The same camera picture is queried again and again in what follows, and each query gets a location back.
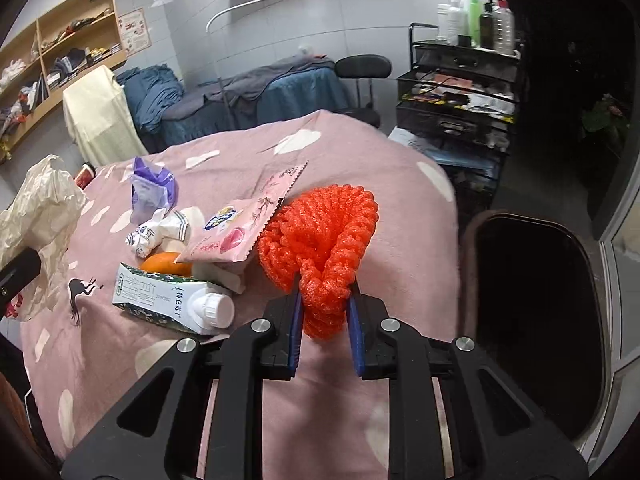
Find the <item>black storage cart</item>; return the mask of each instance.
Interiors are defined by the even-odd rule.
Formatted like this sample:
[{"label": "black storage cart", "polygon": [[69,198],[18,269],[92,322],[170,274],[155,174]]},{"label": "black storage cart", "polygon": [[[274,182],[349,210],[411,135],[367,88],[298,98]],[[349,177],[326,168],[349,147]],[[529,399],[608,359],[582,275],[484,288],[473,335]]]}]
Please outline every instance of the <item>black storage cart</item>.
[{"label": "black storage cart", "polygon": [[[411,70],[398,78],[398,127],[431,144],[426,154],[449,175],[464,225],[491,206],[513,144],[524,87],[523,48],[504,56],[438,40],[415,41],[417,27],[436,28],[424,23],[409,27]],[[506,111],[488,113],[484,105],[472,106],[478,100],[493,100]]]}]

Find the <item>chair seat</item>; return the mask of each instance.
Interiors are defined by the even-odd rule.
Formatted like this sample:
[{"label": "chair seat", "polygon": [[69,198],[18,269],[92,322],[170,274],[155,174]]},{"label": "chair seat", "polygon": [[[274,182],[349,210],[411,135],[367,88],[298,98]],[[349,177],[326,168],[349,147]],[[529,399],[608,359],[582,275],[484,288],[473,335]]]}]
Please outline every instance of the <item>chair seat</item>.
[{"label": "chair seat", "polygon": [[380,115],[372,108],[345,108],[343,110],[337,110],[336,113],[348,115],[363,123],[370,124],[374,128],[380,127]]}]

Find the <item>green plant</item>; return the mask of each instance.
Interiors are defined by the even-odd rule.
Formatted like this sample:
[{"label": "green plant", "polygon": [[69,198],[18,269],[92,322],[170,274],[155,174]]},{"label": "green plant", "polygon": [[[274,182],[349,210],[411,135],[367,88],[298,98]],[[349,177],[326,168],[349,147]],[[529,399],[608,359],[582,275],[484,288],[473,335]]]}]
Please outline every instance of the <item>green plant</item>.
[{"label": "green plant", "polygon": [[629,130],[629,121],[616,103],[613,96],[604,94],[591,110],[582,112],[582,130],[584,137],[602,136],[607,147],[620,156]]}]

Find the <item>pink snack packet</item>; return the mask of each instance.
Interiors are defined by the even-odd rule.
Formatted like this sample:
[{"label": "pink snack packet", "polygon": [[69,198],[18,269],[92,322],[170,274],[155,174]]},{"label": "pink snack packet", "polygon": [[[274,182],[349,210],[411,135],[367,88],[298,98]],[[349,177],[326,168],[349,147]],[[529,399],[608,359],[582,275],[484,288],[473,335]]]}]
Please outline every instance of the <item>pink snack packet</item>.
[{"label": "pink snack packet", "polygon": [[273,175],[254,198],[232,200],[204,226],[176,263],[244,262],[258,236],[306,167],[306,162]]}]

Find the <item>black bottle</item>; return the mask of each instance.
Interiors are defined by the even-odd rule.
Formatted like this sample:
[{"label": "black bottle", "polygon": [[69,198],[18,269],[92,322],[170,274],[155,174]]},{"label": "black bottle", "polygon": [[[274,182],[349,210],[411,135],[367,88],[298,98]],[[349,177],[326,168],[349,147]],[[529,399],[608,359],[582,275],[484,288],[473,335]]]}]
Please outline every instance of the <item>black bottle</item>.
[{"label": "black bottle", "polygon": [[480,14],[480,46],[494,49],[494,17],[490,1],[484,4],[484,12]]}]

